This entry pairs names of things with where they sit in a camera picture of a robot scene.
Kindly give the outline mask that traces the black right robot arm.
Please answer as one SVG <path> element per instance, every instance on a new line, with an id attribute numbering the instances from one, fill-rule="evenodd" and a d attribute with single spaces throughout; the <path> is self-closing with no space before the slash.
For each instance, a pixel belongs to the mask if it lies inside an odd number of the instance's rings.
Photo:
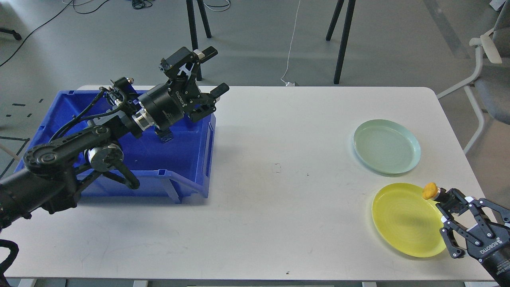
<path id="1" fill-rule="evenodd" d="M 510 285 L 509 209 L 488 199 L 466 197 L 458 189 L 437 188 L 432 197 L 442 214 L 439 234 L 450 256 L 463 258 L 466 254 L 477 260 L 501 287 Z M 469 211 L 475 225 L 466 229 L 455 215 Z"/>

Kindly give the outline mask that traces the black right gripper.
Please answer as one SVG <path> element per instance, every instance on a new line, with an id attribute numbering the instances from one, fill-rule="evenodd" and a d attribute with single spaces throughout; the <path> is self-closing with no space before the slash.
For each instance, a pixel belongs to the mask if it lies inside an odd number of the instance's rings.
<path id="1" fill-rule="evenodd" d="M 485 198 L 476 199 L 465 196 L 458 189 L 436 189 L 436 207 L 442 214 L 443 227 L 439 230 L 450 256 L 454 259 L 469 254 L 476 260 L 485 260 L 492 253 L 509 246 L 509 209 Z M 499 213 L 505 224 L 492 222 L 483 210 L 488 208 Z M 454 219 L 469 212 L 475 225 L 466 228 Z M 461 247 L 454 235 L 456 232 L 465 240 Z"/>

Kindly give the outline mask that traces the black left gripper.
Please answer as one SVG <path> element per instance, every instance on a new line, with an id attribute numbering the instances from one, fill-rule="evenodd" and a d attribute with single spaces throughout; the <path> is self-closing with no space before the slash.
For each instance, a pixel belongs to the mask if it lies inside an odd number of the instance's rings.
<path id="1" fill-rule="evenodd" d="M 184 118 L 198 122 L 216 111 L 219 98 L 230 90 L 226 83 L 202 92 L 195 84 L 198 70 L 203 63 L 218 55 L 215 47 L 189 50 L 181 47 L 168 58 L 162 58 L 159 69 L 169 83 L 159 84 L 139 97 L 146 113 L 159 130 L 166 130 Z"/>

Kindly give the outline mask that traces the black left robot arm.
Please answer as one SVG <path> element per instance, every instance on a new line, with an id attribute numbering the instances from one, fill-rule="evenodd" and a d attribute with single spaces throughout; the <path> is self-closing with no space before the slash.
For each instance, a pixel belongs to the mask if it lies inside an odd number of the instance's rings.
<path id="1" fill-rule="evenodd" d="M 152 128 L 161 142 L 168 142 L 173 139 L 171 126 L 183 118 L 198 122 L 213 114 L 229 86 L 222 83 L 204 93 L 196 77 L 201 65 L 217 54 L 214 47 L 181 47 L 161 60 L 159 68 L 168 80 L 142 95 L 132 78 L 100 87 L 91 103 L 49 142 L 27 150 L 22 170 L 1 180 L 1 228 L 30 219 L 38 208 L 49 214 L 75 208 L 82 191 L 100 176 L 138 189 L 139 179 L 123 162 L 120 138 L 129 133 L 140 138 Z"/>

